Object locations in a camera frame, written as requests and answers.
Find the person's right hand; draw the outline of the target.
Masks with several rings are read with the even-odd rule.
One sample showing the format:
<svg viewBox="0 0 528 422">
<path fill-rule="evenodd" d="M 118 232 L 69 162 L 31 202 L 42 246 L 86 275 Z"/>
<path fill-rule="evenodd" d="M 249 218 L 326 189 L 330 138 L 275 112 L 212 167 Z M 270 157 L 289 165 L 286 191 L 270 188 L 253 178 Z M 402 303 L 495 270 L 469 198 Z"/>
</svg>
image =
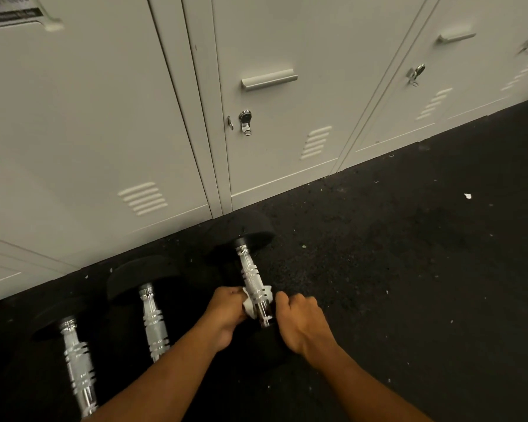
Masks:
<svg viewBox="0 0 528 422">
<path fill-rule="evenodd" d="M 325 352 L 337 347 L 323 310 L 314 317 L 277 317 L 280 334 L 287 347 L 310 365 L 319 364 Z"/>
</svg>

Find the person's left hand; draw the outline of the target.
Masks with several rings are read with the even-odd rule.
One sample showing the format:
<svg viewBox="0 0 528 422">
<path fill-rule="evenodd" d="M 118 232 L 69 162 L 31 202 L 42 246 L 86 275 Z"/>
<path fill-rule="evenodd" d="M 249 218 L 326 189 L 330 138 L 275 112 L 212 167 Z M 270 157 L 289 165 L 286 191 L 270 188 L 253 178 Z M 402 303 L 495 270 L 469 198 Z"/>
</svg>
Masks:
<svg viewBox="0 0 528 422">
<path fill-rule="evenodd" d="M 229 346 L 234 330 L 240 323 L 227 323 L 227 288 L 218 287 L 209 304 L 198 321 L 205 336 L 208 337 L 211 348 L 220 352 Z"/>
</svg>

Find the white cleaning cloth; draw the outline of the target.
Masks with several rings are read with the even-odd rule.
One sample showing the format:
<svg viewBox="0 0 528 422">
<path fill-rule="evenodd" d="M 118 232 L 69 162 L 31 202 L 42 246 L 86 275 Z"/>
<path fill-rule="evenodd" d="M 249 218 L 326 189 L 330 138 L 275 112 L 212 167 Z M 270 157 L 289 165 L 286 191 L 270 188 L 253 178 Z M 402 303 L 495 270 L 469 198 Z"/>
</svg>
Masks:
<svg viewBox="0 0 528 422">
<path fill-rule="evenodd" d="M 257 306 L 253 303 L 251 299 L 251 295 L 249 291 L 246 289 L 246 287 L 242 287 L 243 292 L 246 294 L 246 299 L 243 301 L 243 307 L 244 312 L 248 317 L 251 319 L 259 319 L 260 313 L 258 312 Z M 270 311 L 271 304 L 274 300 L 273 292 L 272 292 L 272 286 L 271 285 L 264 285 L 263 287 L 263 295 L 264 295 L 264 304 L 267 306 L 267 311 Z"/>
</svg>

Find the person's right forearm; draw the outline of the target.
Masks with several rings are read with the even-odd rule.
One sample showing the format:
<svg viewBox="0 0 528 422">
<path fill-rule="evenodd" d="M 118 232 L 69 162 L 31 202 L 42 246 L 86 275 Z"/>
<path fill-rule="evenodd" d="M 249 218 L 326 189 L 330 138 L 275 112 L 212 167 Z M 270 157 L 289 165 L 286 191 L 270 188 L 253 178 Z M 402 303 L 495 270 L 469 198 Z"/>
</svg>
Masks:
<svg viewBox="0 0 528 422">
<path fill-rule="evenodd" d="M 337 344 L 322 349 L 313 364 L 352 422 L 434 422 L 359 367 Z"/>
</svg>

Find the person's left forearm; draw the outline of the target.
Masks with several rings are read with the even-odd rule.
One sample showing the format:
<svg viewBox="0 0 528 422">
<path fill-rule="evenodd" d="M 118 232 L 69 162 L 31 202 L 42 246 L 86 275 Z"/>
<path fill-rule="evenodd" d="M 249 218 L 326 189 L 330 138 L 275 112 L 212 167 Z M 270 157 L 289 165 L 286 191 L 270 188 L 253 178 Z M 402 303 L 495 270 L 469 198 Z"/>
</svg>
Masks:
<svg viewBox="0 0 528 422">
<path fill-rule="evenodd" d="M 198 322 L 136 381 L 86 422 L 181 422 L 216 354 L 223 330 Z"/>
</svg>

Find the white locker with paper label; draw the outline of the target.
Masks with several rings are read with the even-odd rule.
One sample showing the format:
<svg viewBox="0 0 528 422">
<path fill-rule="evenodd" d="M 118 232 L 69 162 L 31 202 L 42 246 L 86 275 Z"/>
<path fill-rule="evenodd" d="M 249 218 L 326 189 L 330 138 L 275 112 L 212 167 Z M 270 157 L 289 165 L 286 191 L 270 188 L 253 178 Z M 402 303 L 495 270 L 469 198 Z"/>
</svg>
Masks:
<svg viewBox="0 0 528 422">
<path fill-rule="evenodd" d="M 0 27 L 0 300 L 223 214 L 181 0 Z"/>
</svg>

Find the white metal locker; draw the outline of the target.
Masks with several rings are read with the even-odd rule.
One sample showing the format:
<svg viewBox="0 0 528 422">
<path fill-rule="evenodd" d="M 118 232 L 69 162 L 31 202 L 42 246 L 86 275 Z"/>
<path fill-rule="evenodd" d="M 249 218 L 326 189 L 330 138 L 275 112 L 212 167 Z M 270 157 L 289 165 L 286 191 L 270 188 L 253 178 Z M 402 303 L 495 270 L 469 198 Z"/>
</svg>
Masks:
<svg viewBox="0 0 528 422">
<path fill-rule="evenodd" d="M 438 44 L 445 33 L 474 38 Z M 437 0 L 395 68 L 379 100 L 348 149 L 337 172 L 421 141 L 447 121 L 479 106 L 507 99 L 528 69 L 528 0 Z M 407 72 L 425 64 L 417 87 Z"/>
<path fill-rule="evenodd" d="M 225 214 L 334 173 L 437 2 L 181 1 Z M 288 69 L 298 80 L 241 88 Z"/>
</svg>

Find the paper label with black stripe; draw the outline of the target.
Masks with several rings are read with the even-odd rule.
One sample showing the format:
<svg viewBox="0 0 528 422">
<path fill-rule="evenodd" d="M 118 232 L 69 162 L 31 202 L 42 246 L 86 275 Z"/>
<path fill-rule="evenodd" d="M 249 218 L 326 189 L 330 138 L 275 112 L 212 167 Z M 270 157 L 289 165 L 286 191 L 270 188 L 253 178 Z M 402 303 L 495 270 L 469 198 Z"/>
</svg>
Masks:
<svg viewBox="0 0 528 422">
<path fill-rule="evenodd" d="M 44 17 L 37 0 L 0 0 L 0 27 L 39 22 Z"/>
</svg>

